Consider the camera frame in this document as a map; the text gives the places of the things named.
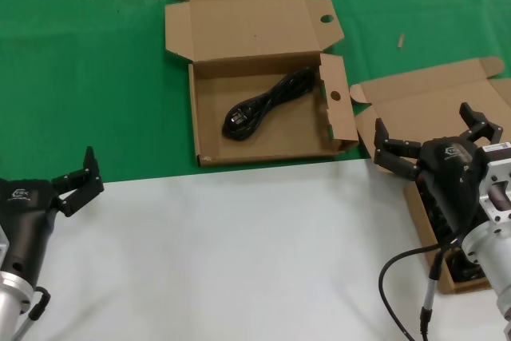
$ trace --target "cardboard box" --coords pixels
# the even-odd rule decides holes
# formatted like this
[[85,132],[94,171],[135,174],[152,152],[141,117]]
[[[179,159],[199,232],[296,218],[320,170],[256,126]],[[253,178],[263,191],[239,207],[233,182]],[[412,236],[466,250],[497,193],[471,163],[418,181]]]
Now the cardboard box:
[[[374,158],[374,124],[381,117],[390,138],[424,142],[467,130],[460,105],[483,112],[500,125],[501,141],[511,141],[511,79],[493,79],[504,70],[497,57],[438,65],[353,85],[353,102],[370,107],[356,116],[358,133]],[[480,139],[479,145],[487,145]]]
[[[343,59],[322,54],[342,38],[331,0],[167,5],[166,49],[193,61],[188,69],[199,164],[329,157],[358,144]],[[223,137],[225,115],[235,104],[305,66],[319,68],[314,92],[275,108],[246,141]]]
[[[408,204],[408,209],[410,210],[410,214],[412,216],[412,220],[414,221],[422,246],[426,247],[436,244],[438,242],[437,237],[434,235],[433,228],[431,227],[426,209],[422,203],[421,195],[418,191],[417,185],[414,182],[410,182],[404,188],[404,193],[406,203]],[[434,255],[437,252],[438,251],[426,253],[426,260],[429,266],[431,266],[433,263]],[[480,291],[490,288],[491,287],[486,278],[467,281],[464,283],[455,283],[449,272],[446,262],[442,262],[442,274],[440,275],[440,281],[438,281],[438,290],[441,293],[468,293],[470,291]]]

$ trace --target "green table surface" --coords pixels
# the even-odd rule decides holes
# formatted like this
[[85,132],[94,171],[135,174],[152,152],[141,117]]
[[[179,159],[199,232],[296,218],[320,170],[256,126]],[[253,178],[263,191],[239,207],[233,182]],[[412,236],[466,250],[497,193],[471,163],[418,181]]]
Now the green table surface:
[[[77,169],[86,145],[107,181],[219,170],[196,166],[187,61],[164,49],[171,2],[0,0],[0,177]],[[511,0],[333,2],[346,35],[333,54],[350,84],[470,57],[511,62]]]

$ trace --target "small wood chip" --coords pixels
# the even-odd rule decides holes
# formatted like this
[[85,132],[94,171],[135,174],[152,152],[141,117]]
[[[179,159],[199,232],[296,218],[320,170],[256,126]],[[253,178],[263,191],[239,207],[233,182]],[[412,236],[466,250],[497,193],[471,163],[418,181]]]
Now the small wood chip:
[[401,49],[402,48],[402,43],[405,41],[405,34],[401,34],[401,36],[399,36],[399,42],[398,42],[398,48]]

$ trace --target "robotic arm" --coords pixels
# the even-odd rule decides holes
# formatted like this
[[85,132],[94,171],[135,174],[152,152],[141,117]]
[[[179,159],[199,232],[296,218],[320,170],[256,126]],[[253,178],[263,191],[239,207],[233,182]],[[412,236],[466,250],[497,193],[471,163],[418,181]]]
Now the robotic arm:
[[[468,126],[464,133],[422,145],[390,139],[378,119],[374,162],[426,185],[452,232],[459,233],[455,240],[472,263],[481,265],[497,293],[497,306],[509,321],[505,335],[510,341],[511,144],[499,144],[502,127],[488,121],[483,113],[474,112],[467,103],[461,105],[460,114]],[[481,137],[486,137],[491,145],[478,148],[474,142]],[[429,306],[425,304],[430,316]]]
[[[20,340],[50,300],[37,283],[57,213],[70,217],[103,190],[92,147],[87,148],[83,169],[52,181],[0,179],[0,341]],[[67,192],[72,193],[62,199]],[[42,298],[15,331],[35,291]]]

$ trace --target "power cord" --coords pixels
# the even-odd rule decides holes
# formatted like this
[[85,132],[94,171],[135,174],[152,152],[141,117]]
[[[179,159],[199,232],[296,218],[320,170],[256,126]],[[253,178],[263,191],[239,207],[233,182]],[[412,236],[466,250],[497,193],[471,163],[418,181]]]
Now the power cord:
[[240,102],[225,117],[224,136],[243,141],[260,126],[261,121],[277,105],[310,93],[315,83],[315,71],[303,68],[284,77],[272,89],[262,95]]
[[417,248],[413,249],[407,252],[400,253],[397,256],[394,256],[391,258],[382,268],[380,271],[380,275],[378,277],[378,290],[380,293],[380,296],[382,297],[383,304],[385,305],[385,308],[390,314],[390,317],[394,320],[396,325],[398,326],[399,330],[404,334],[404,336],[409,341],[415,341],[415,339],[411,336],[410,333],[406,330],[406,328],[403,326],[401,321],[399,321],[399,318],[396,316],[394,311],[392,310],[392,307],[389,304],[388,299],[385,296],[385,291],[383,290],[383,279],[385,278],[386,271],[397,261],[404,259],[408,256],[414,256],[419,255],[421,253],[427,253],[436,251],[437,249],[442,249],[437,255],[435,256],[435,260],[433,264],[431,265],[430,269],[430,282],[428,283],[428,288],[426,291],[426,298],[424,300],[424,305],[421,309],[421,318],[420,318],[420,330],[422,334],[422,340],[427,341],[427,331],[428,331],[428,323],[431,321],[431,315],[433,313],[433,300],[434,300],[434,292],[436,291],[438,279],[440,278],[440,273],[442,270],[442,260],[443,256],[446,253],[446,251],[452,247],[452,244],[459,236],[463,235],[465,232],[467,232],[470,228],[470,225],[472,224],[473,218],[476,216],[477,210],[479,208],[479,195],[475,193],[476,199],[474,201],[474,205],[469,213],[469,216],[466,220],[466,222],[460,226],[456,231],[454,231],[446,240],[440,244],[437,243],[435,245],[430,245],[427,247]]

